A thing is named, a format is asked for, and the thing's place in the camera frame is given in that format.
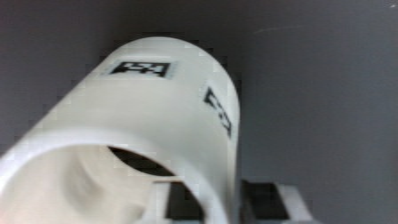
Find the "black marking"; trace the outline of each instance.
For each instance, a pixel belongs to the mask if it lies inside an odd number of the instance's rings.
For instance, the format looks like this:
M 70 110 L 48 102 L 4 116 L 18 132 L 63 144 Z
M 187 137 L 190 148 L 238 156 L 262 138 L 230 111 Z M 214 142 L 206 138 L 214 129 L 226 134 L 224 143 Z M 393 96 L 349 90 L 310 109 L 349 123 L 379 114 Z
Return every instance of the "black marking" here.
M 121 62 L 114 68 L 111 75 L 116 73 L 139 73 L 155 74 L 159 77 L 166 77 L 169 71 L 171 63 L 157 62 Z
M 221 118 L 221 123 L 222 123 L 222 126 L 224 126 L 226 130 L 228 130 L 228 136 L 231 138 L 233 123 L 231 123 L 231 120 L 228 118 L 228 113 L 226 113 L 224 107 L 221 105 L 221 101 L 217 99 L 212 88 L 208 88 L 208 92 L 206 92 L 206 95 L 205 95 L 205 103 L 214 107 L 214 109 L 217 111 L 219 118 Z

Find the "white plastic pipe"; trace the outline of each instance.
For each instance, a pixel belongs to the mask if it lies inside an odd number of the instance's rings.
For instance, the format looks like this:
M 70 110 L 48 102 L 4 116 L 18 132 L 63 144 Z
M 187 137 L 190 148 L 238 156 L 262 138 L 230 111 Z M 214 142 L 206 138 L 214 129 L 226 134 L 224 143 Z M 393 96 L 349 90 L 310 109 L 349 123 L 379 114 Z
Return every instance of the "white plastic pipe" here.
M 174 180 L 206 224 L 228 224 L 238 119 L 233 82 L 208 53 L 173 38 L 128 43 L 0 159 L 0 224 L 139 223 L 153 183 Z M 109 146 L 176 176 L 134 170 Z

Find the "dark gray background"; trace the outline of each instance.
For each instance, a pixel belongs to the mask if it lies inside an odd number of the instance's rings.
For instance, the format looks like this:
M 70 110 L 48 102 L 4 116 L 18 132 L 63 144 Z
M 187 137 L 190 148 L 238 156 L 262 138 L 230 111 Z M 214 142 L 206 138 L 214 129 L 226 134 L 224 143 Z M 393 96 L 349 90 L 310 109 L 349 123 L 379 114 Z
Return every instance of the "dark gray background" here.
M 116 47 L 199 41 L 242 85 L 242 175 L 326 223 L 398 223 L 398 1 L 0 3 L 0 150 Z

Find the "white cylinder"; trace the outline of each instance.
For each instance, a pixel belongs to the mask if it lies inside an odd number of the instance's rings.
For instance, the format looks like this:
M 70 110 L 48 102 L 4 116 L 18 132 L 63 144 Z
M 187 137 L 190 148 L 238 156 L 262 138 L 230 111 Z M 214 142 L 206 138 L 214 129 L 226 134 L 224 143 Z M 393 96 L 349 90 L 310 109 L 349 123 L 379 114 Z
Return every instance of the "white cylinder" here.
M 0 224 L 130 224 L 157 181 L 182 180 L 206 224 L 228 224 L 238 98 L 208 53 L 153 37 L 111 54 L 0 160 Z M 109 146 L 176 176 L 134 170 Z

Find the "white tube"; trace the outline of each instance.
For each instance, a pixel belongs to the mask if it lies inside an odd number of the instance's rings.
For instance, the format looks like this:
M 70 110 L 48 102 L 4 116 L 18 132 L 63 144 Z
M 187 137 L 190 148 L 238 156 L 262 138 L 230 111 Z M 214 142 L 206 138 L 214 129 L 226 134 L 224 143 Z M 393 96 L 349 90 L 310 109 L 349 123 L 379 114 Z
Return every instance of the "white tube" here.
M 135 223 L 153 182 L 180 179 L 206 224 L 228 224 L 238 119 L 233 82 L 208 53 L 173 38 L 128 43 L 0 160 L 0 223 Z M 176 176 L 143 174 L 109 146 Z

